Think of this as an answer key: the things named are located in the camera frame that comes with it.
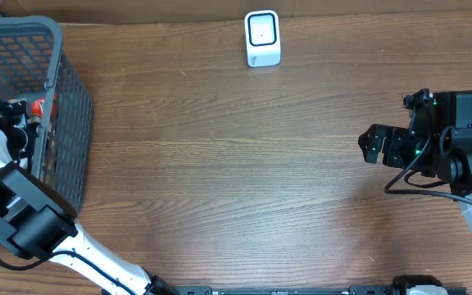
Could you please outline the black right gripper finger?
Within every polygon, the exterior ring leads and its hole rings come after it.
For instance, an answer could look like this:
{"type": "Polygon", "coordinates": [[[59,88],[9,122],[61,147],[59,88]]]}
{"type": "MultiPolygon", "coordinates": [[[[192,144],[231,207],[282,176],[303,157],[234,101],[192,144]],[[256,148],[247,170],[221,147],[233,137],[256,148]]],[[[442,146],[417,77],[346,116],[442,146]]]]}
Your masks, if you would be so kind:
{"type": "Polygon", "coordinates": [[[365,161],[370,164],[376,164],[379,156],[383,154],[383,141],[372,141],[365,146],[365,161]]]}
{"type": "Polygon", "coordinates": [[[359,138],[360,148],[382,148],[384,140],[393,132],[388,125],[372,124],[359,138]]]}

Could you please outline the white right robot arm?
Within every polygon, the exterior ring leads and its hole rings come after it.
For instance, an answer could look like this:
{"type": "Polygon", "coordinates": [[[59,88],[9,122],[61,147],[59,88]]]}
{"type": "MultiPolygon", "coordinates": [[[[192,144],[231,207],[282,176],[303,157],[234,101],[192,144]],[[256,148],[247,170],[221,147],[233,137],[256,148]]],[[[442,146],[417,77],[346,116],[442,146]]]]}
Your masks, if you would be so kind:
{"type": "Polygon", "coordinates": [[[405,95],[406,128],[373,124],[358,138],[364,160],[400,169],[386,194],[458,202],[472,234],[472,90],[405,95]]]}

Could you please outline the grey plastic mesh basket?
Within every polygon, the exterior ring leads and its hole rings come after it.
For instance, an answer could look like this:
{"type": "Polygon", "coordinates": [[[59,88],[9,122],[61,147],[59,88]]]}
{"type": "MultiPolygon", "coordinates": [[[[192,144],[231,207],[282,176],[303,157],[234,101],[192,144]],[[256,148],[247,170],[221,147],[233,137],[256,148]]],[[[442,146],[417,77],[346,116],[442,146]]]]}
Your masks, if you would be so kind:
{"type": "Polygon", "coordinates": [[[0,100],[18,97],[45,100],[33,176],[81,210],[93,101],[63,52],[61,27],[46,16],[0,18],[0,100]]]}

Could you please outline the orange long snack packet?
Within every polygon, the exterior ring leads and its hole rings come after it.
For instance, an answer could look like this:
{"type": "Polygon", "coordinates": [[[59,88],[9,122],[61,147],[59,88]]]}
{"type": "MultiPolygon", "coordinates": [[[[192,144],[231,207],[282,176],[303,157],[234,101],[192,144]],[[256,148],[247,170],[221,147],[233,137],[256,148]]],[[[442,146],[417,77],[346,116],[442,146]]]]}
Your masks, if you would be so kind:
{"type": "Polygon", "coordinates": [[[46,102],[46,95],[40,94],[33,99],[30,108],[29,123],[40,124],[43,118],[44,103],[46,102]]]}

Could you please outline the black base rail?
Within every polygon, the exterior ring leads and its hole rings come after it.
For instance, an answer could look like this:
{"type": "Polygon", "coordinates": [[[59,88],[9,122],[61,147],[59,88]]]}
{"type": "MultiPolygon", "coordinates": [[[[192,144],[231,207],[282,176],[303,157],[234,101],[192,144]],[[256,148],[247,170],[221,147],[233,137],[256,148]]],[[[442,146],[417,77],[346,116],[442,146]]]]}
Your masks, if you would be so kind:
{"type": "Polygon", "coordinates": [[[342,288],[212,288],[170,286],[159,279],[142,294],[179,295],[468,295],[465,287],[446,287],[432,275],[398,275],[390,284],[353,284],[342,288]]]}

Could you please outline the white barcode scanner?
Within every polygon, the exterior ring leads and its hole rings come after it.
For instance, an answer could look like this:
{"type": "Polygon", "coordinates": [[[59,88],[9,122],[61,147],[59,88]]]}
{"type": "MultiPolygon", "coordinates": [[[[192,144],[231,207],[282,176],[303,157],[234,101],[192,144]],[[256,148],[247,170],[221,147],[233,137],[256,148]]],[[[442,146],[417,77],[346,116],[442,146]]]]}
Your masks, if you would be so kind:
{"type": "Polygon", "coordinates": [[[273,10],[251,11],[244,18],[247,64],[276,66],[281,61],[279,17],[273,10]]]}

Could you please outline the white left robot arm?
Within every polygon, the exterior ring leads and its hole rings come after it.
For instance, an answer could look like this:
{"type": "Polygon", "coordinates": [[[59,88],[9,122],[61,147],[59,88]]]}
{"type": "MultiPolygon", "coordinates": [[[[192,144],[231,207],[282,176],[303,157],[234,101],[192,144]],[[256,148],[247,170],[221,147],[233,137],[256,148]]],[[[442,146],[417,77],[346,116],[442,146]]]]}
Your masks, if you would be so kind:
{"type": "Polygon", "coordinates": [[[104,294],[174,294],[163,279],[90,236],[74,207],[30,173],[35,136],[26,101],[0,101],[0,266],[25,271],[50,261],[104,294]]]}

